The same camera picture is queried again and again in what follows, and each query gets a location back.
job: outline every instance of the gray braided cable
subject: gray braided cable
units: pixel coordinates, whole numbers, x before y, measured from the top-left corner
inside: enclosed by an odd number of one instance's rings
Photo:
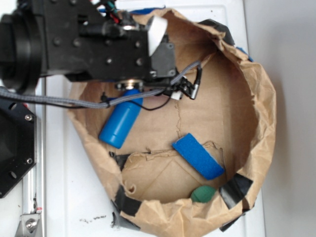
[[[180,74],[178,74],[174,79],[171,80],[171,85],[176,84],[181,78],[192,68],[199,66],[200,61],[195,61],[189,66],[187,66]],[[155,89],[147,92],[142,92],[135,95],[128,95],[123,96],[114,100],[111,100],[109,103],[94,103],[88,102],[84,100],[74,100],[68,98],[59,98],[59,97],[52,97],[52,96],[37,96],[37,95],[19,95],[13,92],[7,91],[4,87],[0,87],[0,97],[6,98],[9,100],[16,100],[16,101],[28,101],[29,103],[50,103],[50,104],[61,104],[61,105],[74,105],[74,106],[82,106],[86,108],[92,109],[102,109],[108,108],[110,106],[114,106],[120,104],[122,102],[138,99],[138,98],[145,98],[149,96],[155,96],[160,93],[164,92],[164,89]]]

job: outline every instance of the red wire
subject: red wire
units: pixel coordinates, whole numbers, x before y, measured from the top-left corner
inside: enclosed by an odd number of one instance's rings
[[[112,13],[110,14],[110,16],[113,18],[115,23],[117,23],[117,24],[119,23],[119,19],[116,18]]]

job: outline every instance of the blue cylinder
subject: blue cylinder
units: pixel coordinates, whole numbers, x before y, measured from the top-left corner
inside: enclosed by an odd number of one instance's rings
[[[139,91],[137,89],[128,90],[125,92],[124,96],[138,93]],[[143,98],[134,99],[132,101],[143,105]],[[115,148],[120,149],[135,123],[140,110],[141,107],[130,102],[123,102],[116,105],[107,123],[102,129],[99,139],[114,146]]]

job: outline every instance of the black cable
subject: black cable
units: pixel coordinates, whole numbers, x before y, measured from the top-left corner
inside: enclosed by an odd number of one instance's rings
[[[147,107],[142,106],[142,105],[140,105],[140,104],[138,104],[137,102],[132,101],[132,100],[130,100],[130,101],[128,101],[128,102],[129,102],[129,103],[132,103],[132,104],[134,104],[134,105],[137,105],[137,106],[141,107],[141,108],[144,109],[144,110],[147,110],[147,111],[154,111],[154,110],[161,109],[162,107],[164,107],[165,105],[167,105],[168,102],[170,101],[170,99],[171,99],[171,97],[169,97],[169,98],[167,99],[167,101],[164,102],[162,105],[160,105],[160,106],[158,106],[158,107],[155,107],[155,108],[147,108]]]

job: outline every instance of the white surface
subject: white surface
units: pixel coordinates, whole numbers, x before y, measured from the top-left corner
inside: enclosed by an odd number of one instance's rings
[[[0,237],[14,237],[22,215],[22,182],[0,199]]]
[[[263,187],[267,237],[316,234],[316,1],[245,0],[249,51],[277,92],[274,160]]]
[[[15,9],[16,1],[14,0],[1,0],[0,3],[0,16],[3,14],[11,14]]]
[[[148,53],[149,56],[156,51],[160,42],[166,33],[168,27],[168,21],[161,17],[155,16],[152,19],[150,28],[148,30]]]

